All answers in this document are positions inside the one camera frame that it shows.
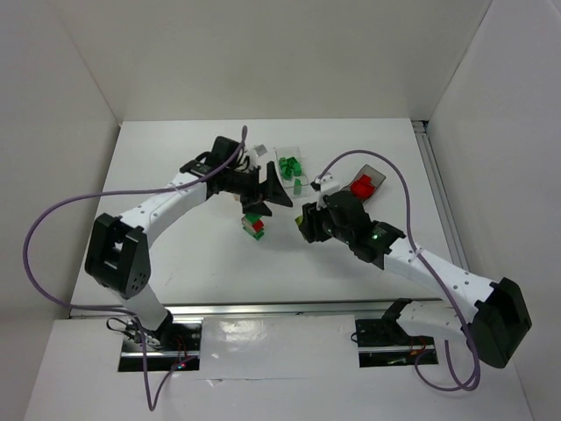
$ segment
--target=red block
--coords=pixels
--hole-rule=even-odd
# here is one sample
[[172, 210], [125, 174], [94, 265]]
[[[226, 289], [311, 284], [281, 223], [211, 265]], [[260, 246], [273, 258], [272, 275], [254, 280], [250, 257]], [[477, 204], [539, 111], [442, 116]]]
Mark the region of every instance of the red block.
[[263, 224], [263, 221], [259, 220], [252, 225], [252, 228], [255, 230], [255, 232], [259, 232], [263, 229], [264, 226], [265, 224]]
[[351, 184], [351, 193], [359, 199], [366, 200], [374, 194], [376, 188], [370, 183], [372, 178], [362, 175], [357, 181]]

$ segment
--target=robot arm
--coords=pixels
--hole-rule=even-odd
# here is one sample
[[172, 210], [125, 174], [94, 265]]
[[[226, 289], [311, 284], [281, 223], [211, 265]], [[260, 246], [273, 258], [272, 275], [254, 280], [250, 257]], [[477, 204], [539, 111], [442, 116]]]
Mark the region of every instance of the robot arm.
[[233, 160], [205, 182], [182, 187], [208, 176], [224, 164], [238, 146], [234, 140], [218, 137], [210, 152], [202, 153], [181, 167], [167, 185], [168, 191], [148, 198], [117, 217], [102, 214], [94, 223], [86, 254], [86, 272], [115, 293], [121, 304], [138, 316], [151, 336], [163, 344], [181, 335], [181, 326], [174, 325], [171, 313], [148, 285], [149, 249], [156, 239], [185, 213], [221, 191], [239, 195], [244, 213], [271, 216], [265, 201], [292, 206], [273, 162], [267, 163], [266, 180], [259, 183], [260, 168], [252, 156], [257, 153], [255, 150], [249, 151], [243, 161], [241, 156]]
[[[335, 238], [344, 242], [361, 260], [382, 270], [420, 283], [435, 296], [448, 301], [441, 286], [419, 259], [419, 253], [436, 270], [469, 325], [479, 358], [492, 367], [505, 367], [531, 321], [522, 292], [507, 278], [496, 283], [480, 277], [435, 254], [412, 250], [406, 235], [390, 224], [371, 221], [362, 203], [350, 192], [338, 189], [329, 175], [316, 184], [317, 203], [302, 206], [296, 223], [309, 242]], [[462, 340], [465, 335], [456, 312], [442, 304], [397, 300], [383, 317], [409, 336]]]

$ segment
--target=white wall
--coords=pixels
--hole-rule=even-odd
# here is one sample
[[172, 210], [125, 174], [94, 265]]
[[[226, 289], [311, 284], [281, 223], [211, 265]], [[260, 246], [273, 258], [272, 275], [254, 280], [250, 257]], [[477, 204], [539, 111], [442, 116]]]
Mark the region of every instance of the white wall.
[[52, 0], [117, 118], [428, 119], [490, 0]]
[[[117, 122], [41, 0], [0, 2], [0, 419], [25, 408], [56, 309], [25, 278], [26, 230], [48, 205], [99, 189]], [[69, 298], [94, 203], [50, 219], [32, 248], [46, 288]]]
[[494, 0], [430, 121], [472, 269], [522, 285], [515, 363], [536, 421], [559, 419], [561, 0]]

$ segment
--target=cable clip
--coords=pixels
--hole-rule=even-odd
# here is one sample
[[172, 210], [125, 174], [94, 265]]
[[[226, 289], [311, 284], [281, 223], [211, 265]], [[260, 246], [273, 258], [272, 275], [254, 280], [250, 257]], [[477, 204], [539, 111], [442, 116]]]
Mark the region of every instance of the cable clip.
[[407, 260], [407, 262], [408, 263], [413, 263], [413, 260], [415, 260], [417, 258], [417, 256], [423, 252], [423, 250], [424, 250], [424, 248], [422, 248], [422, 247], [417, 248], [413, 252], [413, 256], [411, 257], [411, 259]]
[[185, 189], [183, 186], [177, 185], [177, 184], [175, 184], [174, 182], [171, 182], [170, 184], [172, 185], [172, 188], [173, 188], [177, 193], [179, 193], [179, 194], [182, 195], [182, 196], [185, 196], [185, 194], [186, 194], [186, 191], [185, 191], [185, 190], [188, 190], [188, 188]]

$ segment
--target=clear plastic tray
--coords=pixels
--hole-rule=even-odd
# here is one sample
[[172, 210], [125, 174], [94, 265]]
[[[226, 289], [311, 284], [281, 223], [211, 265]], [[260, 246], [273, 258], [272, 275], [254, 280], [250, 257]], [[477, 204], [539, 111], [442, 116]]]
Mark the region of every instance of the clear plastic tray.
[[[297, 198], [297, 197], [305, 197], [309, 195], [311, 191], [311, 187], [309, 186], [308, 176], [306, 175], [306, 161], [302, 159], [302, 155], [300, 154], [300, 148], [298, 146], [292, 147], [280, 147], [275, 148], [275, 166], [277, 168], [277, 173], [279, 175], [279, 180], [282, 183], [282, 187], [287, 191], [287, 194], [290, 197]], [[296, 158], [296, 160], [300, 163], [302, 167], [302, 174], [295, 176], [292, 175], [290, 179], [286, 179], [282, 176], [281, 166], [279, 165], [279, 160], [281, 158]], [[300, 188], [300, 194], [298, 194], [298, 189], [295, 189], [296, 180], [300, 181], [302, 185]]]
[[344, 186], [343, 188], [341, 188], [341, 190], [350, 190], [351, 185], [355, 181], [357, 181], [362, 175], [368, 175], [371, 179], [370, 183], [376, 188], [376, 190], [374, 191], [374, 193], [370, 197], [368, 197], [366, 200], [361, 200], [362, 203], [366, 203], [370, 199], [372, 199], [374, 197], [374, 195], [376, 195], [376, 193], [378, 193], [378, 189], [380, 188], [380, 186], [382, 185], [384, 180], [386, 180], [386, 176], [383, 175], [380, 171], [378, 171], [378, 170], [372, 168], [371, 166], [369, 166], [368, 164], [366, 164], [360, 169], [360, 171], [352, 179], [352, 181], [349, 184], [347, 184], [346, 186]]

